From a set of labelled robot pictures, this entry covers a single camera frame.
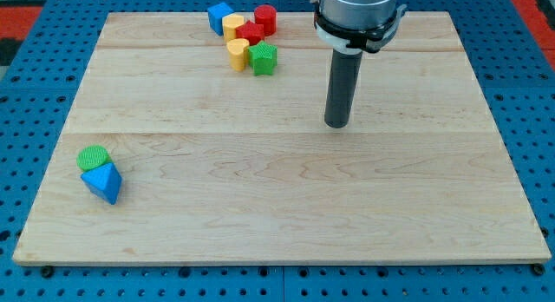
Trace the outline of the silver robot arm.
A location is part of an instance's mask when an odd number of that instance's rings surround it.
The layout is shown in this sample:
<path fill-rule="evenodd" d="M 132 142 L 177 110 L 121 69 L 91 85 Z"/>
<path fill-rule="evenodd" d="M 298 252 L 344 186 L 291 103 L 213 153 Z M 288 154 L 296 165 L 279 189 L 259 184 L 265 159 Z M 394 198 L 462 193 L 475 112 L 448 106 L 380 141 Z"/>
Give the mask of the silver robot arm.
<path fill-rule="evenodd" d="M 336 26 L 374 29 L 394 14 L 397 0 L 317 0 L 317 13 Z"/>

